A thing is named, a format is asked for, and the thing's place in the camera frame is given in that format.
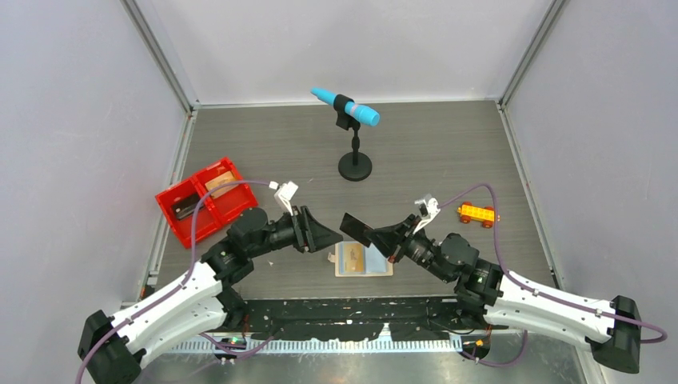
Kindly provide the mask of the black credit card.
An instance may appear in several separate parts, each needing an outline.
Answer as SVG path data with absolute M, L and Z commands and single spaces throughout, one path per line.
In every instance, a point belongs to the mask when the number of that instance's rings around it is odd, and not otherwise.
M 341 220 L 340 230 L 348 235 L 352 240 L 359 242 L 365 247 L 370 247 L 372 244 L 368 234 L 373 229 L 363 221 L 352 216 L 350 213 L 344 214 Z

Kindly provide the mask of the beige card holder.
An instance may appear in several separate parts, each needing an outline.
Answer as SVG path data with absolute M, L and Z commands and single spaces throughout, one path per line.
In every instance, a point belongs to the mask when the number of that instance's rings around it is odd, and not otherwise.
M 389 277 L 393 275 L 393 266 L 387 259 L 377 250 L 374 245 L 365 247 L 365 272 L 363 274 L 343 274 L 340 271 L 340 254 L 342 244 L 346 242 L 339 242 L 328 254 L 328 261 L 334 264 L 334 273 L 338 278 L 371 278 L 371 277 Z

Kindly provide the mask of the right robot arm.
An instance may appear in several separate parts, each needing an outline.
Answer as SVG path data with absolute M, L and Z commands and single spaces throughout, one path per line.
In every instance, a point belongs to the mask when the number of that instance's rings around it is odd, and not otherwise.
M 467 328 L 520 328 L 589 350 L 596 362 L 626 374 L 640 371 L 640 314 L 636 303 L 583 298 L 504 272 L 481 258 L 457 233 L 442 241 L 418 230 L 413 214 L 392 226 L 363 226 L 355 239 L 389 262 L 408 258 L 442 282 L 454 283 L 457 320 Z

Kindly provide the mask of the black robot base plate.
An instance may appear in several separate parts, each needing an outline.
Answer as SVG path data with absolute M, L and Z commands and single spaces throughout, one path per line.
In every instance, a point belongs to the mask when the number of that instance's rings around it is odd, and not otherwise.
M 461 317 L 453 296 L 394 298 L 251 299 L 239 323 L 213 331 L 256 340 L 373 341 L 389 327 L 397 341 L 441 340 L 487 329 Z

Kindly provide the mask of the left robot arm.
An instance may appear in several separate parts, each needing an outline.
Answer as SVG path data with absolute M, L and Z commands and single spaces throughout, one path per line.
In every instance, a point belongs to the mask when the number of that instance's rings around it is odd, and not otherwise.
M 233 285 L 253 271 L 254 258 L 286 247 L 314 253 L 342 240 L 307 206 L 276 221 L 261 208 L 244 210 L 226 236 L 171 284 L 115 314 L 98 310 L 86 319 L 76 381 L 88 373 L 96 383 L 131 383 L 155 358 L 194 335 L 238 330 L 249 308 Z

